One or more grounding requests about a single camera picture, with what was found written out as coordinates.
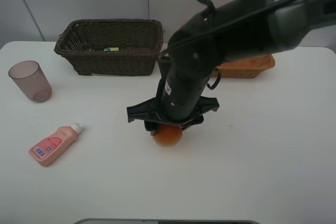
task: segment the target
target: white bottle cap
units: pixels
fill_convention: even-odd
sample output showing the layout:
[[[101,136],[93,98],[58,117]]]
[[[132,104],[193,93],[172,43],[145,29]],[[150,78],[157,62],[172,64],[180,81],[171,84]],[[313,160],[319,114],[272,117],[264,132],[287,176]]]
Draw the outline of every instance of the white bottle cap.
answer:
[[[73,123],[70,127],[76,131],[77,135],[79,135],[79,133],[81,133],[84,128],[84,126],[79,123]]]

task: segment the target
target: plastic cup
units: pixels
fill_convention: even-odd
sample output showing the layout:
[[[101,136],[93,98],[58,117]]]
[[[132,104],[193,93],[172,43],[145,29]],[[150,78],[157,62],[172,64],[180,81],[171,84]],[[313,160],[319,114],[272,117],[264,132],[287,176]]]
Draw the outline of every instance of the plastic cup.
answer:
[[[8,75],[31,101],[44,102],[50,98],[51,86],[37,62],[20,62],[12,66]]]

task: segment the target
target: wicker basket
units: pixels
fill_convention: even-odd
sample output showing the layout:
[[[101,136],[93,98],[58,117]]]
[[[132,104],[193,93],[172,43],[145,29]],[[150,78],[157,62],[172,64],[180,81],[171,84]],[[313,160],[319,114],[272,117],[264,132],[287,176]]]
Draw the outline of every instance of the wicker basket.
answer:
[[[81,19],[60,35],[55,53],[78,74],[148,76],[163,44],[159,21],[144,19]],[[118,51],[104,51],[118,48]]]
[[[275,60],[272,55],[240,60],[220,65],[218,70],[225,78],[254,78],[261,72],[273,68]]]

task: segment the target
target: pink bottle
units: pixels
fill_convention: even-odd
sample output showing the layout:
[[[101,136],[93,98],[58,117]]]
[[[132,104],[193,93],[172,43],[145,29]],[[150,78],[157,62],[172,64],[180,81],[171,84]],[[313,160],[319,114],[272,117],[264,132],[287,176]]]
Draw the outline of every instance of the pink bottle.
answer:
[[[48,166],[77,139],[82,130],[83,126],[78,123],[74,123],[70,127],[60,127],[53,135],[31,148],[29,154],[40,165]]]

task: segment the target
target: orange ball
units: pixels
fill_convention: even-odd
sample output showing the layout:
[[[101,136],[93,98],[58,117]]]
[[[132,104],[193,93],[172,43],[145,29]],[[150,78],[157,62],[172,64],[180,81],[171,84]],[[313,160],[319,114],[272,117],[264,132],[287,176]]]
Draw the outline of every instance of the orange ball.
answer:
[[[153,136],[153,139],[160,146],[171,147],[180,141],[182,133],[182,129],[178,126],[160,124],[159,130]]]

